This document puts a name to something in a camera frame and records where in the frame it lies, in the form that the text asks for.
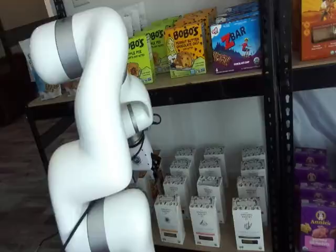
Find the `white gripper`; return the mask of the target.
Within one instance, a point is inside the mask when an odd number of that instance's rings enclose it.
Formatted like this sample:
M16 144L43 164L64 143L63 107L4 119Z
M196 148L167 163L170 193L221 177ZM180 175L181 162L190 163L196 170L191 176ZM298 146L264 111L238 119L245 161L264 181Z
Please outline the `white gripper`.
M152 147L148 139L144 139L143 144L139 143L136 147L130 149L131 156L134 156L137 151L140 152L137 156L132 160L132 169L134 172L148 172L150 178L155 179L155 183L157 185L163 185L164 182L164 172L159 168L154 168L152 171Z

